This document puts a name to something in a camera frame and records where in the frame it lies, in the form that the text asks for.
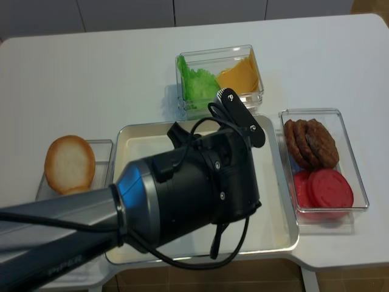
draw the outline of green lettuce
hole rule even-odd
[[[205,69],[198,69],[197,72],[190,69],[183,56],[178,57],[177,66],[184,87],[184,100],[190,103],[203,101],[197,105],[188,105],[189,109],[206,108],[208,105],[206,101],[211,102],[220,90],[215,76]]]

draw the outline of red tomato slice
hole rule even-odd
[[[311,199],[311,202],[312,204],[314,205],[314,207],[316,208],[319,208],[320,206],[317,204],[314,196],[313,196],[313,190],[312,190],[312,182],[313,182],[313,179],[315,177],[317,172],[312,172],[311,175],[309,176],[309,179],[308,179],[308,193],[309,193],[309,198]]]
[[[309,193],[308,188],[308,178],[311,173],[306,170],[302,170],[296,173],[294,177],[294,185],[297,193],[298,205],[302,208],[312,208],[315,207],[312,203],[312,195]],[[299,216],[304,217],[309,220],[319,220],[320,217],[316,213],[303,213],[299,212]]]
[[[352,207],[354,195],[347,180],[336,170],[321,169],[309,183],[312,202],[322,208]]]
[[[302,170],[293,176],[294,186],[296,188],[297,194],[297,201],[300,207],[302,208],[314,207],[308,194],[308,178],[310,174],[310,172]]]

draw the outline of clear plastic container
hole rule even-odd
[[[87,142],[91,146],[96,160],[95,175],[90,189],[102,189],[112,183],[114,175],[114,144],[111,140],[89,140]],[[52,199],[59,196],[60,194],[47,184],[46,177],[43,174],[35,201]]]
[[[354,204],[350,208],[304,208],[298,204],[293,175],[301,170],[294,162],[293,157],[287,152],[284,141],[284,131],[282,127],[283,143],[280,145],[281,152],[284,152],[284,170],[289,182],[289,192],[296,210],[298,222],[301,224],[312,223],[352,223],[355,215],[365,212],[369,208],[369,201],[365,188],[359,175],[353,150],[348,139],[342,115],[337,109],[287,109],[280,113],[282,126],[290,119],[310,120],[316,119],[321,122],[334,138],[339,152],[339,163],[336,170],[340,172],[354,194]]]
[[[251,113],[255,113],[258,106],[262,103],[263,84],[255,59],[255,54],[251,45],[188,52],[182,53],[180,56],[185,57],[185,61],[187,62],[190,69],[194,69],[195,71],[198,69],[205,69],[211,72],[213,75],[217,76],[221,71],[228,68],[233,68],[243,58],[249,57],[250,53],[253,55],[256,71],[259,76],[258,90],[255,92],[239,94],[239,97],[241,98],[246,108],[248,108]],[[215,97],[212,96],[209,97],[209,99],[197,100],[195,102],[186,102],[184,100],[185,89],[182,86],[181,73],[177,67],[177,58],[177,93],[180,113],[184,119],[198,119],[200,117],[209,116],[210,113],[207,109],[207,105],[209,102],[213,101]]]

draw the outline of white tray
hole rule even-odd
[[[281,163],[274,125],[262,115],[254,116],[266,132],[266,143],[262,148],[253,148],[256,180],[262,206],[251,216],[246,240],[240,254],[281,252],[294,248],[298,241],[298,226],[286,178]],[[179,122],[190,131],[195,120]],[[114,166],[114,182],[119,178],[124,166],[129,162],[163,151],[172,150],[173,144],[166,133],[173,123],[130,125],[123,128],[117,138]],[[197,133],[216,131],[218,125],[205,122]],[[241,237],[244,222],[239,221],[224,231],[220,254],[232,252]],[[208,256],[215,236],[216,226],[208,225],[187,234],[159,248],[170,257]],[[141,254],[129,245],[115,248],[106,253],[113,264],[148,262],[155,260],[150,254]]]

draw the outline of bun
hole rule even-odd
[[[95,174],[91,146],[78,136],[55,140],[47,151],[44,174],[49,186],[60,194],[87,191]]]

